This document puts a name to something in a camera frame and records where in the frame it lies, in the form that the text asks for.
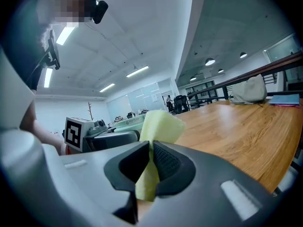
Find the person's arm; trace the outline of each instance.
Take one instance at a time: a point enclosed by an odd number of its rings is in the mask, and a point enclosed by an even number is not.
[[[36,118],[35,102],[33,101],[28,107],[22,122],[20,124],[20,129],[28,131],[34,134],[42,143],[55,146],[59,155],[65,155],[66,144],[64,140],[45,130],[41,125],[39,125]]]

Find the blue folder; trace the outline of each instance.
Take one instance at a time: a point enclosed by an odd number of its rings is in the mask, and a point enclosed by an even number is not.
[[[299,105],[300,96],[299,94],[274,95],[273,98],[269,101],[269,104]]]

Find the yellow cloth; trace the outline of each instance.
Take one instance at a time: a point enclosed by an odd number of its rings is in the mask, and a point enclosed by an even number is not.
[[[185,129],[185,123],[166,111],[154,110],[146,114],[140,141],[150,142],[150,160],[136,183],[136,197],[141,200],[153,201],[159,175],[153,162],[153,141],[159,140],[175,143]]]

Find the metal railing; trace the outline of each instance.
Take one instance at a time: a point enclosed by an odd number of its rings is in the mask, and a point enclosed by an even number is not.
[[[289,55],[287,57],[284,57],[278,61],[275,61],[273,63],[267,64],[263,67],[260,67],[258,69],[252,70],[250,72],[244,73],[240,76],[237,76],[235,78],[232,78],[230,80],[227,80],[225,82],[216,84],[212,87],[205,88],[201,91],[194,92],[192,94],[189,94],[187,97],[193,97],[198,94],[206,94],[211,91],[215,91],[217,89],[222,88],[224,96],[217,96],[217,97],[209,97],[209,98],[196,98],[187,100],[188,107],[190,109],[193,109],[192,106],[200,107],[201,104],[205,102],[212,103],[213,100],[219,100],[219,99],[225,99],[227,100],[229,97],[228,92],[232,91],[232,86],[234,84],[247,81],[251,77],[255,77],[258,74],[261,74],[261,76],[264,79],[265,84],[269,83],[276,83],[277,82],[277,73],[280,71],[284,71],[287,69],[295,68],[298,66],[303,65],[303,54],[301,52],[298,52],[293,55]],[[267,96],[273,96],[273,95],[288,95],[288,94],[300,94],[300,96],[303,96],[303,90],[297,90],[297,91],[281,91],[281,92],[268,92]]]

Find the wooden tabletop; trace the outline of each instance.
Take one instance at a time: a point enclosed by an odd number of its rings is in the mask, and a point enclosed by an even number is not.
[[[176,144],[220,156],[273,192],[298,147],[303,109],[262,106],[225,100],[178,114],[187,126]]]

